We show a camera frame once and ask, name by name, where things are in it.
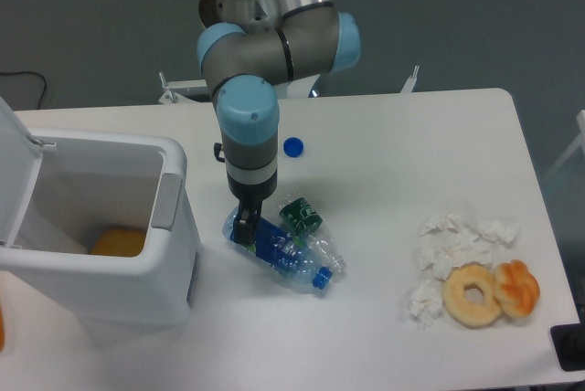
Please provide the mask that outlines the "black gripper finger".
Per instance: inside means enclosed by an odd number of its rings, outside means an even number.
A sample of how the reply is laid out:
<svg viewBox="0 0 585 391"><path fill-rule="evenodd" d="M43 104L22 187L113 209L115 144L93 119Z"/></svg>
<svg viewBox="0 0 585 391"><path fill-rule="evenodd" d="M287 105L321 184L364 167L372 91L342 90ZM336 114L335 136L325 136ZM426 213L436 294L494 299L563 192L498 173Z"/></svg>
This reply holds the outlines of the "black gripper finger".
<svg viewBox="0 0 585 391"><path fill-rule="evenodd" d="M232 224L234 242L239 245L253 245L260 218L261 211L258 208L239 206Z"/></svg>

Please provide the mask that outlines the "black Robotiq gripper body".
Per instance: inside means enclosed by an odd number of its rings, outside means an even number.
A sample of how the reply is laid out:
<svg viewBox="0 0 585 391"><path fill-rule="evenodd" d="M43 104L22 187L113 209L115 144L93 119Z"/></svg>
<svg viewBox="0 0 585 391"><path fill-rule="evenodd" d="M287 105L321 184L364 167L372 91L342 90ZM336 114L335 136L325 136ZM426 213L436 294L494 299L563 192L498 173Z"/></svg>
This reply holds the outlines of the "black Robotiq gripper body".
<svg viewBox="0 0 585 391"><path fill-rule="evenodd" d="M277 179L270 178L260 184L243 184L234 178L228 179L229 190L239 200L239 215L247 220L258 217L264 200L270 197L276 187Z"/></svg>

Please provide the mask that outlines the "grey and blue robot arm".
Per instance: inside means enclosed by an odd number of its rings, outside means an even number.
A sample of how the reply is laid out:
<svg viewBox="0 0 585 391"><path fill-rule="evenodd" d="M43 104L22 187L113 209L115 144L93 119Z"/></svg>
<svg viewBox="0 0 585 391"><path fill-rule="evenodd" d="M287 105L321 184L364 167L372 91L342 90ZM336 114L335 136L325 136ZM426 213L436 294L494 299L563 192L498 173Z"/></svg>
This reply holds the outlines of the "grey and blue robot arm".
<svg viewBox="0 0 585 391"><path fill-rule="evenodd" d="M354 66L355 19L333 0L201 0L197 42L222 136L229 189L238 199L234 238L255 238L261 206L277 185L276 87Z"/></svg>

